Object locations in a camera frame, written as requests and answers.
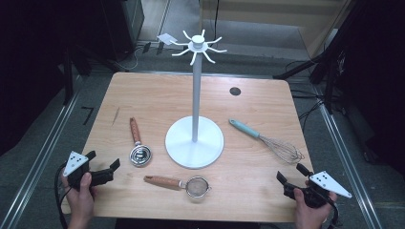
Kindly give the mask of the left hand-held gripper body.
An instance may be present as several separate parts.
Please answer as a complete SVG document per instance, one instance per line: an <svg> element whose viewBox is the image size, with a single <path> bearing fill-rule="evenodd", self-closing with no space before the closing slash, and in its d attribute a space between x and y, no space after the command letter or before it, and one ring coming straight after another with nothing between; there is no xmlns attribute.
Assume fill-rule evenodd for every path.
<svg viewBox="0 0 405 229"><path fill-rule="evenodd" d="M63 176L68 180L70 187L78 191L80 189L80 180L85 173L90 173L92 176L91 187L104 185L114 179L114 171L110 167L91 172L90 161L86 155L71 151L63 172Z"/></svg>

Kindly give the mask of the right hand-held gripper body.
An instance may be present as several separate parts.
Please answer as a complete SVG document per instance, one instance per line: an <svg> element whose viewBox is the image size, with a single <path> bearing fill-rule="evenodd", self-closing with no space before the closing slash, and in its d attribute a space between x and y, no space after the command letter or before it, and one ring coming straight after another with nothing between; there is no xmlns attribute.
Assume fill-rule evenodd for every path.
<svg viewBox="0 0 405 229"><path fill-rule="evenodd" d="M320 208L330 203L330 192L345 198L352 197L352 194L326 171L317 174L309 172L307 177L309 178L309 184L305 188L298 188L283 178L284 195L295 199L293 190L298 188L304 194L304 201L310 208Z"/></svg>

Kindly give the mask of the wooden handled steel measuring spoon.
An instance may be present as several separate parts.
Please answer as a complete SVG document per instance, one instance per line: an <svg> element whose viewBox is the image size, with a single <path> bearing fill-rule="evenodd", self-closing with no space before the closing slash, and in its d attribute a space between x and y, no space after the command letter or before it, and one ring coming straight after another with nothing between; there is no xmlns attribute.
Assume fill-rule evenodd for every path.
<svg viewBox="0 0 405 229"><path fill-rule="evenodd" d="M146 166L152 158L152 153L148 146L141 143L138 124L134 117L130 118L130 128L135 147L131 151L129 159L136 167Z"/></svg>

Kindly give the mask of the wooden handled mesh strainer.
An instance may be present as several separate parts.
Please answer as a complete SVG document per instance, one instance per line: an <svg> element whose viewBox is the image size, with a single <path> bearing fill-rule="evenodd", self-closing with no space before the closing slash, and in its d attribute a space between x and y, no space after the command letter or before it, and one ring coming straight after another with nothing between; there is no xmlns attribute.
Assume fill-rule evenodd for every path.
<svg viewBox="0 0 405 229"><path fill-rule="evenodd" d="M204 177L191 177L187 181L172 177L145 176L145 182L171 189L184 189L192 198L203 198L211 189Z"/></svg>

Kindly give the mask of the teal handled wire whisk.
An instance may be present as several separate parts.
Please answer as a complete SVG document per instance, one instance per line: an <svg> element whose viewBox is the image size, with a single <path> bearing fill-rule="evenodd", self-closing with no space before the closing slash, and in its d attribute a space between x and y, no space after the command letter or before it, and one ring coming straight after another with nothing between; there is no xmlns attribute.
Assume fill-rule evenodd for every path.
<svg viewBox="0 0 405 229"><path fill-rule="evenodd" d="M229 119L229 123L236 129L244 132L247 135L250 135L254 138L260 139L272 153L281 158L288 164L299 163L305 156L300 152L298 148L293 146L291 143L284 141L279 138L266 137L261 135L259 132L248 127L241 121L236 119Z"/></svg>

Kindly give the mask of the white utensil rack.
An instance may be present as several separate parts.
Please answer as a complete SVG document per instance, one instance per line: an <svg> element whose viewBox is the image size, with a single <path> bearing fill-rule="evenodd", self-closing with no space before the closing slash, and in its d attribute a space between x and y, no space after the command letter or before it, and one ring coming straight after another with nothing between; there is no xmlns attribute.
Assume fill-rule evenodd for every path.
<svg viewBox="0 0 405 229"><path fill-rule="evenodd" d="M215 64L207 51L218 52L210 45L219 42L221 37L206 41L205 30L193 36L189 36L186 31L183 31L183 34L189 40L188 43L171 43L186 46L183 52L175 53L175 56L193 53L190 61L193 68L192 115L180 118L171 125L166 133L165 148L168 155L181 167L201 169L214 163L224 149L224 134L221 128L213 120L200 115L203 57Z"/></svg>

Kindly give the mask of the person's left hand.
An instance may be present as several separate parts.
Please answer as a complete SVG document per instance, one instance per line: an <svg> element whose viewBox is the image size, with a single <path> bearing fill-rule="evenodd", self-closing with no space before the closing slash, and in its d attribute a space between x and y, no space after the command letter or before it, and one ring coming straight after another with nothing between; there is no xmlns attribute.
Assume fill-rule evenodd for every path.
<svg viewBox="0 0 405 229"><path fill-rule="evenodd" d="M88 224L94 215L94 198L90 185L92 176L85 173L80 180L80 189L72 190L67 194L67 200L71 208L71 224Z"/></svg>

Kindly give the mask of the person's right hand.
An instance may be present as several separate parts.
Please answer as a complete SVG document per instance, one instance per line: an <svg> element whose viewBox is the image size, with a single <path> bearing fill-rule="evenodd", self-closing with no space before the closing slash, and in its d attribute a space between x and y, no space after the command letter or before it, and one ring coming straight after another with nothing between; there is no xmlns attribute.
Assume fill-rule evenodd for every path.
<svg viewBox="0 0 405 229"><path fill-rule="evenodd" d="M306 205L304 194L300 189L293 190L296 207L294 221L296 229L320 229L329 216L332 206L325 204L320 208L310 208Z"/></svg>

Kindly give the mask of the black tripod stand legs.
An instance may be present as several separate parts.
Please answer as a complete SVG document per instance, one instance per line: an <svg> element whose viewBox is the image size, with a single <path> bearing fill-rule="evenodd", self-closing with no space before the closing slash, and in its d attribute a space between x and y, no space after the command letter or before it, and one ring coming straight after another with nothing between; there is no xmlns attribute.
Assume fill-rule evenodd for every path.
<svg viewBox="0 0 405 229"><path fill-rule="evenodd" d="M313 71L310 74L310 82L312 84L319 84L321 80L326 77L326 88L324 92L324 104L327 108L329 114L332 114L332 92L333 92L333 81L337 76L337 62L330 57L325 52L317 55L313 59L305 61L303 64L298 65L297 67L281 73L278 75L273 75L273 79L286 80L289 77L292 77L303 70L307 70L310 67L314 66Z"/></svg>

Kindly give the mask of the dark cabinet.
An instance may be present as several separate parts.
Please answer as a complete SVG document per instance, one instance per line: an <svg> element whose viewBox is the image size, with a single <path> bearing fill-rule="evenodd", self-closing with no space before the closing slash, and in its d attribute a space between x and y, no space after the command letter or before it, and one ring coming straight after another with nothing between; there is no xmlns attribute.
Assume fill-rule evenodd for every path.
<svg viewBox="0 0 405 229"><path fill-rule="evenodd" d="M110 48L108 54L119 60L132 53L144 22L141 0L101 0Z"/></svg>

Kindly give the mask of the white paper sheet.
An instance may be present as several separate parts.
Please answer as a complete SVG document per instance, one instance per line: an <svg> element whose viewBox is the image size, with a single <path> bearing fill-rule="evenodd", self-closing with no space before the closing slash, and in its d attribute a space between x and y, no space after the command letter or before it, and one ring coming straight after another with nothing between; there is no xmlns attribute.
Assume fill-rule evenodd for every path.
<svg viewBox="0 0 405 229"><path fill-rule="evenodd" d="M163 33L157 36L158 40L165 45L171 45L177 42L177 39L168 33Z"/></svg>

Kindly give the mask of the light wooden board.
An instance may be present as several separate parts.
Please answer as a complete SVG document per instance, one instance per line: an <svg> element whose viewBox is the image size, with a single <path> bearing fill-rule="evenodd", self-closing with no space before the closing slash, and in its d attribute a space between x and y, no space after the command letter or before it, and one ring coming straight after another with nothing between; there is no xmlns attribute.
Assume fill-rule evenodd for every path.
<svg viewBox="0 0 405 229"><path fill-rule="evenodd" d="M200 0L200 22L220 20L295 26L310 58L338 28L355 0Z"/></svg>

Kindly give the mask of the metal floor rail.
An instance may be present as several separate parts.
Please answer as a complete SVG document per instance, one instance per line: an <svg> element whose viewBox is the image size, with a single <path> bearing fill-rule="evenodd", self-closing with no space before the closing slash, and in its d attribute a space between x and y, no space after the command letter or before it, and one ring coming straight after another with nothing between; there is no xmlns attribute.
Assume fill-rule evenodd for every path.
<svg viewBox="0 0 405 229"><path fill-rule="evenodd" d="M382 229L382 224L377 213L375 212L373 202L370 199L370 196L360 178L360 175L357 172L357 169L355 168L350 152L339 131L334 116L330 114L325 104L321 106L320 111L330 132L335 149L340 157L346 177L348 178L348 181L352 187L353 196L356 199L368 228Z"/></svg>
<svg viewBox="0 0 405 229"><path fill-rule="evenodd" d="M87 76L74 80L74 95L62 105L58 94L21 141L0 156L0 229L61 229L55 194L59 166L70 151L81 151L91 117Z"/></svg>

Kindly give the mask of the black metal stand post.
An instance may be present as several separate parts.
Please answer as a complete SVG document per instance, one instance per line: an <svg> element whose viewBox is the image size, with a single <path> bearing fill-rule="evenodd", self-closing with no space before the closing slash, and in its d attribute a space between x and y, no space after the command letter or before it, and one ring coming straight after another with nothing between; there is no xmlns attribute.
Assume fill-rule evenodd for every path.
<svg viewBox="0 0 405 229"><path fill-rule="evenodd" d="M64 52L64 82L65 82L65 98L64 105L67 105L74 94L73 74L72 74L72 59L69 48Z"/></svg>

